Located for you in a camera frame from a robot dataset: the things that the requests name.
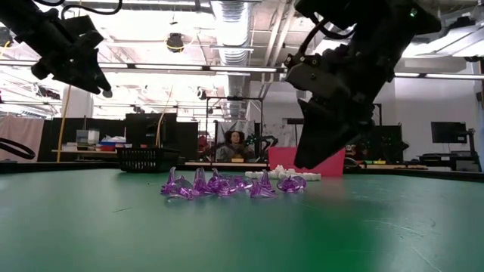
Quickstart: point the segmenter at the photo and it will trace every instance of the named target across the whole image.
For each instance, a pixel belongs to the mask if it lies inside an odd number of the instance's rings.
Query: black crate
[[[176,166],[180,151],[166,148],[116,148],[119,168],[130,173],[168,172]]]

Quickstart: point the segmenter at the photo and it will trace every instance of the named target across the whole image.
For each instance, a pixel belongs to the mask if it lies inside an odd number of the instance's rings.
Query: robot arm
[[[32,0],[1,0],[0,21],[17,35],[17,42],[27,43],[41,56],[32,66],[37,78],[52,74],[55,80],[91,93],[103,90],[104,96],[112,95],[95,49],[104,38],[89,16],[61,20],[57,9],[44,13]]]
[[[412,0],[299,0],[296,10],[317,24],[285,62],[286,81],[312,92],[309,102],[298,100],[305,123],[295,166],[314,168],[373,127],[374,99],[393,80],[403,51],[415,35],[438,32],[441,24]],[[345,38],[325,29],[327,23],[355,26],[349,44],[306,55],[318,31]]]

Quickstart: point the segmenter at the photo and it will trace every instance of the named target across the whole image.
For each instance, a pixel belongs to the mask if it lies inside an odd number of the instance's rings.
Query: purple plastic piece
[[[283,178],[278,182],[278,189],[285,193],[297,193],[307,186],[306,180],[301,177]]]
[[[175,179],[175,167],[173,167],[169,171],[168,181],[161,187],[161,194],[193,200],[200,193],[194,190],[190,181],[183,176]]]
[[[273,190],[267,190],[258,181],[253,181],[253,186],[250,189],[250,197],[277,197]]]
[[[231,184],[231,179],[220,175],[216,168],[213,169],[213,176],[209,179],[207,187],[210,193],[219,196],[229,196],[237,192],[237,188]]]
[[[198,191],[200,194],[212,193],[206,184],[205,170],[203,170],[203,168],[198,168],[195,171],[194,190]]]
[[[232,183],[239,191],[249,190],[253,186],[252,182],[247,181],[244,177],[238,176],[232,177]]]
[[[266,190],[270,190],[272,192],[275,192],[275,190],[272,189],[271,185],[271,179],[269,178],[269,173],[266,170],[262,170],[263,175],[260,178],[260,186],[264,187]]]

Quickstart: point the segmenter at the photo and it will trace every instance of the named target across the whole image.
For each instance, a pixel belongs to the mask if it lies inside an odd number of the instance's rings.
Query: person
[[[247,162],[254,156],[253,149],[244,146],[244,133],[240,131],[227,131],[224,145],[217,149],[217,162],[231,162],[232,159]]]

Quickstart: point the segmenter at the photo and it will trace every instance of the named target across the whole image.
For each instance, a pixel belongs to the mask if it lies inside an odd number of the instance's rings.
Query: pink box
[[[346,155],[344,149],[311,170],[306,168],[301,169],[294,166],[296,151],[296,147],[270,147],[269,164],[271,170],[274,170],[278,165],[282,165],[285,169],[294,169],[298,173],[315,173],[321,174],[323,177],[343,176],[343,166]]]

